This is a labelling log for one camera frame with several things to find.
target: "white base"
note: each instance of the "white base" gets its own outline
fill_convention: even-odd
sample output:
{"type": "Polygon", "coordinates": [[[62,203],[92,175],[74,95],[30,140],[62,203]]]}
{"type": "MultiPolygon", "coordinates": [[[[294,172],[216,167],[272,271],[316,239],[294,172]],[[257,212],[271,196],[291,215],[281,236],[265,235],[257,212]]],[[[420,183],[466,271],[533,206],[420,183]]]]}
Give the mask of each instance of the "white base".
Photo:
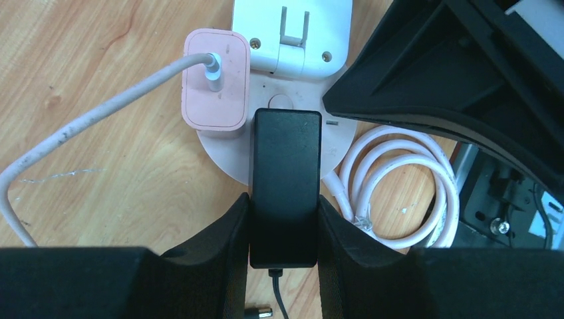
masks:
{"type": "Polygon", "coordinates": [[[211,160],[235,180],[249,185],[251,158],[251,123],[259,108],[267,108],[272,97],[288,96],[295,110],[315,110],[323,117],[321,129],[321,177],[334,170],[347,154],[356,132],[356,121],[337,118],[325,111],[323,94],[345,73],[343,67],[336,74],[319,81],[275,78],[271,74],[251,70],[249,112],[245,130],[234,139],[218,139],[198,132],[202,146],[211,160]]]}

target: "black casing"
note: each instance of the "black casing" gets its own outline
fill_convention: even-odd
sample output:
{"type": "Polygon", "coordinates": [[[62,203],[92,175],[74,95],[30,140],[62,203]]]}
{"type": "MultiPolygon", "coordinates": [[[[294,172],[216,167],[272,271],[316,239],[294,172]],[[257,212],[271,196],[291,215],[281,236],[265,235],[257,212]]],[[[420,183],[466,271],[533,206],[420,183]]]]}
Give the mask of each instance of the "black casing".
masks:
{"type": "Polygon", "coordinates": [[[260,108],[251,147],[251,266],[313,267],[317,262],[321,114],[260,108]]]}
{"type": "Polygon", "coordinates": [[[494,0],[395,0],[328,112],[479,146],[564,201],[564,60],[494,0]]]}
{"type": "MultiPolygon", "coordinates": [[[[412,249],[317,211],[323,318],[560,318],[564,255],[412,249]]],[[[247,194],[161,257],[140,247],[0,250],[2,318],[243,318],[247,194]]]]}

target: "white electronic device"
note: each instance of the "white electronic device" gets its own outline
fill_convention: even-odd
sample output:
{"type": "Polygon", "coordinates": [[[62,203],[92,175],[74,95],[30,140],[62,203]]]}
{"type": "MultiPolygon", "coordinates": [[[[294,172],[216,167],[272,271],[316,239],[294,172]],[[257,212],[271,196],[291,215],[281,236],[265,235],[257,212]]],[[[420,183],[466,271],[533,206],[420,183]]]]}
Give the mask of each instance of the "white electronic device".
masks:
{"type": "Polygon", "coordinates": [[[352,3],[235,0],[232,31],[251,47],[245,130],[230,139],[198,132],[202,146],[226,174],[249,184],[251,122],[259,108],[321,113],[322,178],[344,158],[356,133],[356,121],[330,115],[321,98],[346,70],[352,3]]]}

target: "charging cable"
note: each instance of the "charging cable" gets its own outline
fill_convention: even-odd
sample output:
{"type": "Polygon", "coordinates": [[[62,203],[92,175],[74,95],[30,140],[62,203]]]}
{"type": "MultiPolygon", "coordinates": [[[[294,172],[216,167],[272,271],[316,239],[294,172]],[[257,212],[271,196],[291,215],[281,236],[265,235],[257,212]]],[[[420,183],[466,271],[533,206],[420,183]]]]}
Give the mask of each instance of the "charging cable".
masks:
{"type": "Polygon", "coordinates": [[[268,275],[272,278],[272,290],[274,291],[274,298],[276,298],[276,303],[280,307],[280,312],[282,312],[282,317],[284,319],[289,319],[286,307],[284,307],[284,302],[282,301],[282,295],[280,294],[280,282],[279,279],[282,277],[282,269],[269,269],[268,275]]]}
{"type": "Polygon", "coordinates": [[[444,219],[444,228],[431,247],[450,247],[458,227],[460,214],[460,198],[454,181],[454,172],[442,148],[428,134],[395,128],[379,126],[361,136],[350,148],[343,160],[339,176],[334,171],[323,178],[323,183],[335,197],[343,217],[356,225],[360,230],[392,249],[411,247],[425,239],[444,219]],[[421,144],[410,140],[390,140],[371,149],[360,161],[352,180],[349,194],[349,179],[353,163],[375,139],[389,135],[402,134],[418,140],[421,144]],[[391,150],[408,150],[413,154],[401,155],[384,163],[372,174],[367,176],[371,165],[384,153],[391,150]],[[370,221],[370,196],[382,178],[390,171],[408,164],[423,165],[431,169],[436,186],[436,198],[433,210],[427,221],[413,234],[400,239],[385,239],[379,237],[372,230],[370,221]]]}
{"type": "Polygon", "coordinates": [[[6,218],[10,227],[12,227],[25,245],[28,247],[37,246],[32,236],[21,224],[8,199],[10,184],[18,175],[85,129],[121,110],[191,66],[204,64],[206,66],[206,78],[208,79],[210,89],[221,90],[223,85],[221,79],[221,61],[216,59],[217,56],[219,55],[213,53],[192,54],[174,61],[138,84],[135,84],[110,100],[107,100],[70,121],[67,125],[57,130],[53,135],[37,144],[34,148],[6,167],[6,169],[0,173],[0,211],[2,215],[4,215],[4,218],[6,218]]]}

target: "white cable coil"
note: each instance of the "white cable coil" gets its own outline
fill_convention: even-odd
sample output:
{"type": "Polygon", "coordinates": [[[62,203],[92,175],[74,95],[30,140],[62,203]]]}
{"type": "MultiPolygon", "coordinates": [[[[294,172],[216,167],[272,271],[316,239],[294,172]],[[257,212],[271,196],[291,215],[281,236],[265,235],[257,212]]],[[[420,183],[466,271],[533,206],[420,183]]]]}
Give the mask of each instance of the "white cable coil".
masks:
{"type": "Polygon", "coordinates": [[[445,218],[444,228],[431,247],[450,247],[458,227],[460,214],[460,199],[454,181],[454,172],[442,148],[429,135],[395,128],[392,126],[379,126],[361,136],[350,148],[343,160],[339,176],[332,171],[323,178],[331,195],[335,196],[343,217],[355,224],[359,229],[372,238],[392,249],[411,247],[425,239],[437,225],[441,218],[445,218]],[[351,194],[349,194],[349,179],[353,163],[361,151],[371,141],[389,134],[402,134],[418,140],[417,144],[410,140],[390,140],[383,142],[362,159],[352,180],[351,194]],[[401,155],[384,163],[366,176],[371,165],[384,153],[391,150],[408,150],[413,154],[401,155]],[[385,239],[372,231],[370,221],[370,196],[382,178],[402,165],[418,164],[431,169],[435,179],[436,198],[433,210],[427,221],[413,234],[400,239],[385,239]]]}

